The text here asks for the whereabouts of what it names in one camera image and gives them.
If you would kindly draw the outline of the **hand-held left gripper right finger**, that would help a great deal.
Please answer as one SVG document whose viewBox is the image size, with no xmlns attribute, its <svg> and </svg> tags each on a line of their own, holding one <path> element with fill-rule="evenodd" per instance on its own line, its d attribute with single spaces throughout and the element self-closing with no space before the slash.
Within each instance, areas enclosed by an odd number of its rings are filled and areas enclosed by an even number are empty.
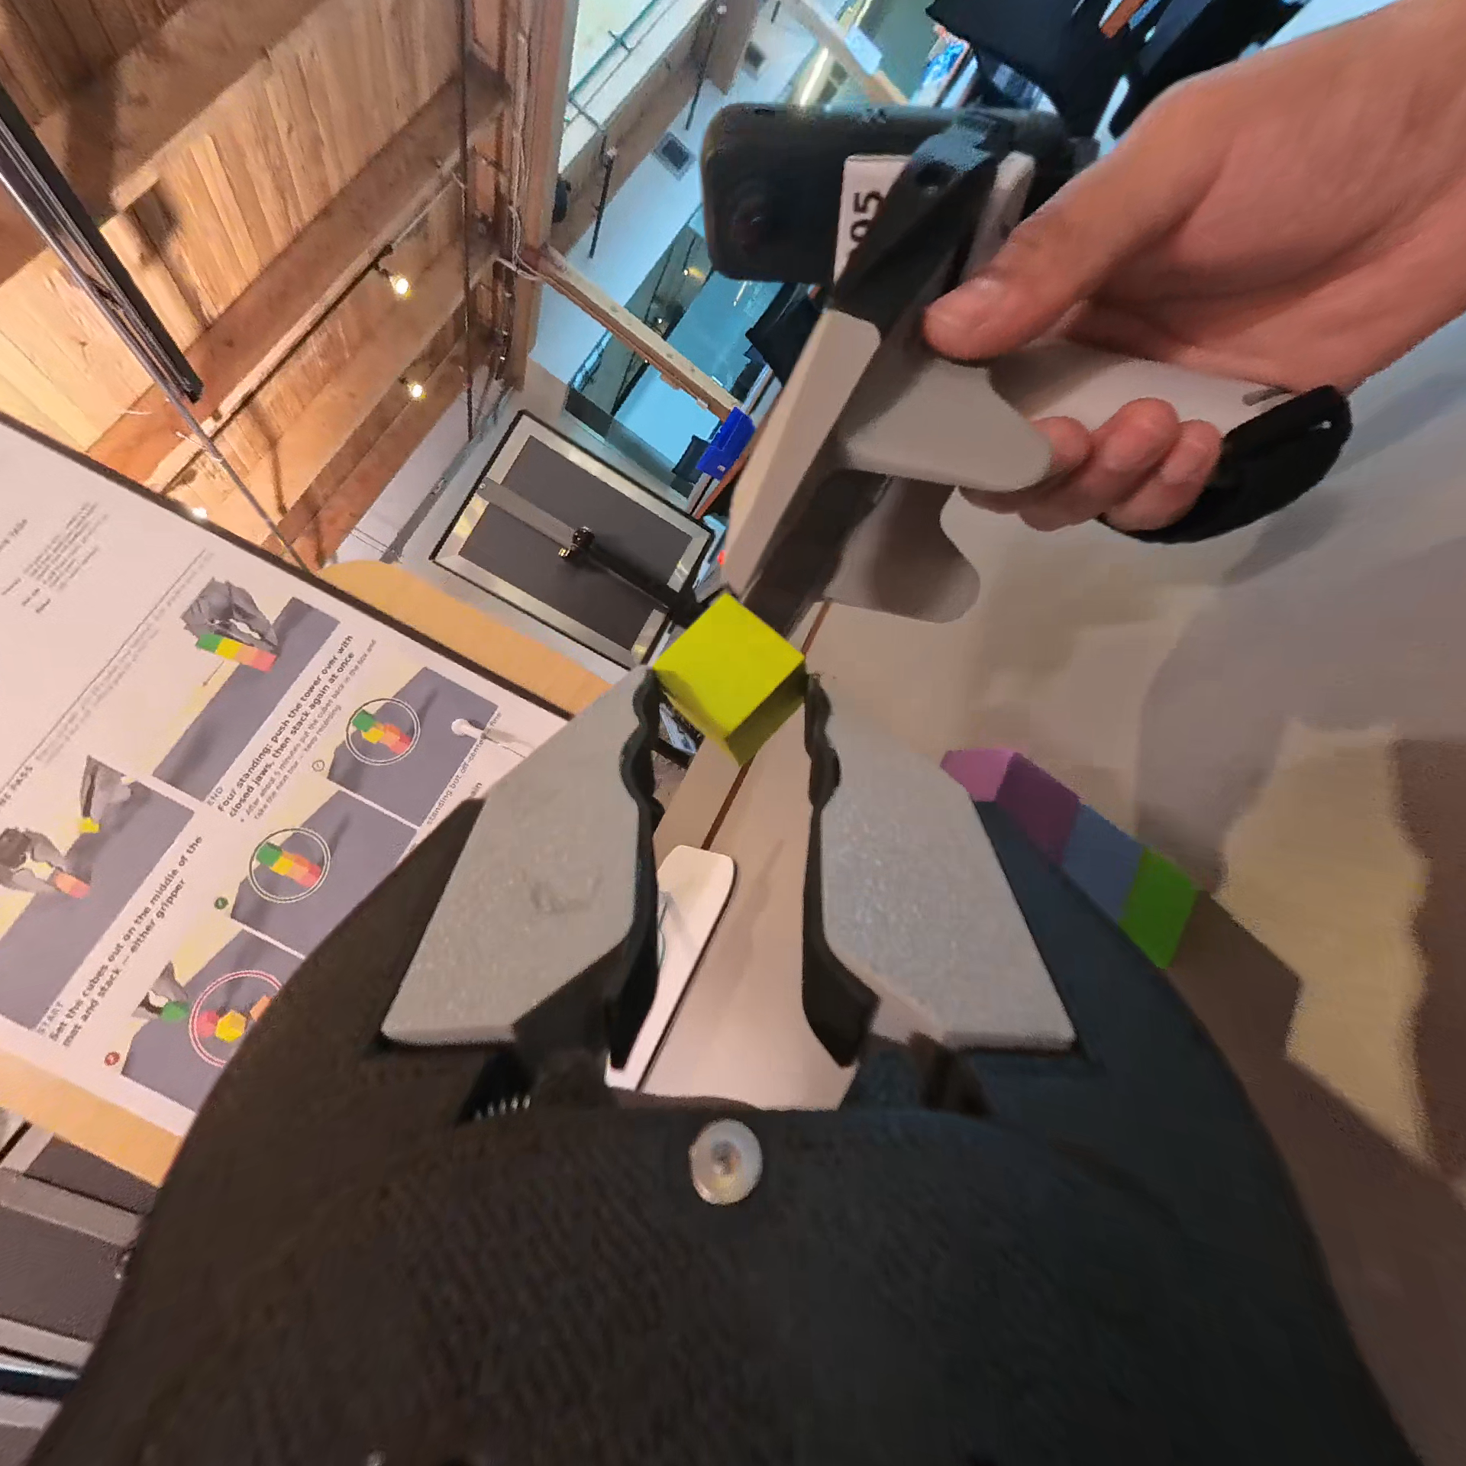
<svg viewBox="0 0 1466 1466">
<path fill-rule="evenodd" d="M 807 687 L 803 1014 L 838 1065 L 1076 1048 L 1076 1018 L 965 785 Z"/>
</svg>

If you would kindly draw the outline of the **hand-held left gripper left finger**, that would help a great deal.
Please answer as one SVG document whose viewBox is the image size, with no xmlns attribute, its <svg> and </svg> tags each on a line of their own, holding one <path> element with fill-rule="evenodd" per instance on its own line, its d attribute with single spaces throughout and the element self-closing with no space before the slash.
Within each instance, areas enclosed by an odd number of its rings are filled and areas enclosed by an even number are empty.
<svg viewBox="0 0 1466 1466">
<path fill-rule="evenodd" d="M 627 1063 L 661 979 L 656 725 L 633 672 L 488 785 L 384 1040 Z"/>
</svg>

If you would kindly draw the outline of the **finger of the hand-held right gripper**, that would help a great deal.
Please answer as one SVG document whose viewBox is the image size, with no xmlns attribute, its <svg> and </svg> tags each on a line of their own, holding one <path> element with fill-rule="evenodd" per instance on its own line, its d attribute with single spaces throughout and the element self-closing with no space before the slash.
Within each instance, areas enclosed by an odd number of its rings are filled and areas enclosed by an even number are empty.
<svg viewBox="0 0 1466 1466">
<path fill-rule="evenodd" d="M 957 621 L 962 551 L 942 530 L 945 502 L 942 493 L 886 493 L 850 533 L 828 601 L 924 624 Z"/>
<path fill-rule="evenodd" d="M 895 611 L 892 476 L 855 462 L 842 426 L 890 333 L 828 311 L 740 470 L 724 588 L 775 633 L 817 601 Z"/>
</svg>

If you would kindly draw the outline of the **purple foam cube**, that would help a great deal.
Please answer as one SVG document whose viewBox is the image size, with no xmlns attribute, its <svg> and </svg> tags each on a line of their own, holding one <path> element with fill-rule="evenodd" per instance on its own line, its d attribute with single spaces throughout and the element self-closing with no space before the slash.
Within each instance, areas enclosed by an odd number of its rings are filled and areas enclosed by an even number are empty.
<svg viewBox="0 0 1466 1466">
<path fill-rule="evenodd" d="M 1079 795 L 1015 748 L 955 748 L 939 769 L 965 785 L 973 804 L 1002 805 L 1020 832 L 1064 864 L 1079 823 Z"/>
</svg>

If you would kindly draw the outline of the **blue foam cube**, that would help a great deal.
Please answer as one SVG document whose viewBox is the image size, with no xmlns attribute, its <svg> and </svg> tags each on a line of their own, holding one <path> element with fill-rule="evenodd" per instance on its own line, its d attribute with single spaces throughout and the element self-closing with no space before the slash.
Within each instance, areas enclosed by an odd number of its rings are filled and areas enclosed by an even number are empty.
<svg viewBox="0 0 1466 1466">
<path fill-rule="evenodd" d="M 1115 925 L 1123 925 L 1143 845 L 1107 814 L 1079 804 L 1059 869 Z"/>
</svg>

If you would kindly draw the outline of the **yellow foam cube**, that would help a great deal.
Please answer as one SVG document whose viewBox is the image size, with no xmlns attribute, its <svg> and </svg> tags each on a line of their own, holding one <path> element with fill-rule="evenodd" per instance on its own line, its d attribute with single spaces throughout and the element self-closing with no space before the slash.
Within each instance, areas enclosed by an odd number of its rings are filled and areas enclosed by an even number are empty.
<svg viewBox="0 0 1466 1466">
<path fill-rule="evenodd" d="M 718 592 L 653 672 L 664 699 L 740 769 L 807 695 L 807 659 L 735 592 Z"/>
</svg>

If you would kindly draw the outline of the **green foam cube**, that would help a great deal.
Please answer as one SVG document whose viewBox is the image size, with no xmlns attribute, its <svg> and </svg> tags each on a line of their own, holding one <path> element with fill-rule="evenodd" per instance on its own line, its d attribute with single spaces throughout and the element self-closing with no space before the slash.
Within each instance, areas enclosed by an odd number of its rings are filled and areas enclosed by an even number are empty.
<svg viewBox="0 0 1466 1466">
<path fill-rule="evenodd" d="M 1195 904 L 1195 881 L 1160 848 L 1139 848 L 1119 925 L 1157 968 L 1173 968 Z"/>
</svg>

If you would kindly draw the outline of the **person's right hand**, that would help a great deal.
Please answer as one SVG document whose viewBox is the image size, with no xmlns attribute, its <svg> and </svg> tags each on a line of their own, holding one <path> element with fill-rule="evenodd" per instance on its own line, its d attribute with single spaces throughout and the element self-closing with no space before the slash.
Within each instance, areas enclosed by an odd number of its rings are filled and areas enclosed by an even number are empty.
<svg viewBox="0 0 1466 1466">
<path fill-rule="evenodd" d="M 1036 337 L 1354 390 L 1466 311 L 1466 9 L 1406 0 L 1169 87 L 927 307 L 927 345 Z"/>
</svg>

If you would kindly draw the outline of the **blue storage crate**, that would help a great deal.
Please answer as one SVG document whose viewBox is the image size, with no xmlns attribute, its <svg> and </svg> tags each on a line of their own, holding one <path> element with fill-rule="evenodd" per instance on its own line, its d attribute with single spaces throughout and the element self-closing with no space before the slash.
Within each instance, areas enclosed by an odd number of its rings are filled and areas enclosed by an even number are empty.
<svg viewBox="0 0 1466 1466">
<path fill-rule="evenodd" d="M 740 462 L 744 447 L 753 442 L 753 431 L 758 431 L 753 416 L 735 405 L 715 431 L 715 436 L 706 442 L 696 471 L 721 480 Z"/>
</svg>

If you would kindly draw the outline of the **grey framed door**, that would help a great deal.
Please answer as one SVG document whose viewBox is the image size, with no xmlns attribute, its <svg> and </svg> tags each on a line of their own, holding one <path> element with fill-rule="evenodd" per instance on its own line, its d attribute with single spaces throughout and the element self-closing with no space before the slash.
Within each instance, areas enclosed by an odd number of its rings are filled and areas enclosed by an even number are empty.
<svg viewBox="0 0 1466 1466">
<path fill-rule="evenodd" d="M 696 520 L 559 426 L 516 409 L 431 563 L 577 647 L 649 664 L 701 588 L 721 527 Z"/>
</svg>

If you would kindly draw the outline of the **white document stand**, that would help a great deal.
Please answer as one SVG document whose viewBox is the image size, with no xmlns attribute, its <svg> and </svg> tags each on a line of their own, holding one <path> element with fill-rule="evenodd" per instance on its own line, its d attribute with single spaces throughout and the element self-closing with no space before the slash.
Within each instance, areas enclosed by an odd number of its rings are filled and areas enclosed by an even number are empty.
<svg viewBox="0 0 1466 1466">
<path fill-rule="evenodd" d="M 400 586 L 406 615 L 390 608 L 384 588 L 356 598 L 335 576 L 313 580 L 443 647 L 456 664 L 564 709 L 565 722 L 633 674 L 595 679 L 591 689 L 547 689 L 545 682 L 554 672 L 577 679 L 587 679 L 587 672 L 417 576 L 405 576 Z M 267 1003 L 267 1014 L 214 1082 L 181 1136 L 143 1125 L 117 1103 L 100 1103 L 87 1089 L 75 1089 L 15 1053 L 3 1053 L 3 1107 L 154 1185 L 169 1182 L 169 1172 L 181 1154 L 181 1185 L 228 1185 L 224 1172 L 237 1163 L 244 1177 L 275 1175 L 286 1193 L 304 1197 L 308 1175 L 320 1175 L 320 1185 L 325 1185 L 330 1177 L 344 1177 L 344 1172 L 370 1154 L 378 1154 L 378 1168 L 384 1168 L 393 1153 L 412 1154 L 412 1147 L 439 1147 L 450 1154 L 456 1128 L 480 1120 L 488 1107 L 525 1107 L 545 1085 L 559 1085 L 564 1103 L 581 1103 L 581 1113 L 635 1103 L 635 1097 L 616 1094 L 602 1071 L 622 1074 L 622 1089 L 646 1089 L 653 1053 L 687 994 L 687 979 L 679 979 L 675 999 L 661 1014 L 661 988 L 666 986 L 664 941 L 675 941 L 664 939 L 664 910 L 675 910 L 675 904 L 664 894 L 661 872 L 671 848 L 699 848 L 690 838 L 671 842 L 656 831 L 661 979 L 626 1065 L 591 1050 L 565 1050 L 528 1065 L 525 1053 L 505 1044 L 405 1048 L 384 1040 L 384 1014 L 406 976 L 480 804 L 484 795 L 466 797 L 445 814 L 405 864 L 340 925 L 335 925 L 325 941 L 320 941 L 285 986 L 278 999 Z"/>
</svg>

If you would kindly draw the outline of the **printed instruction sheet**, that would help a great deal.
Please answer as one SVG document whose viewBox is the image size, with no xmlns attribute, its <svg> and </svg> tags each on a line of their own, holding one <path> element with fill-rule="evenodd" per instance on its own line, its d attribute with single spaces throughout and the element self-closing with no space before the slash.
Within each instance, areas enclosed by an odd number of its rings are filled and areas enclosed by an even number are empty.
<svg viewBox="0 0 1466 1466">
<path fill-rule="evenodd" d="M 564 722 L 3 417 L 3 1053 L 181 1136 L 320 941 Z"/>
</svg>

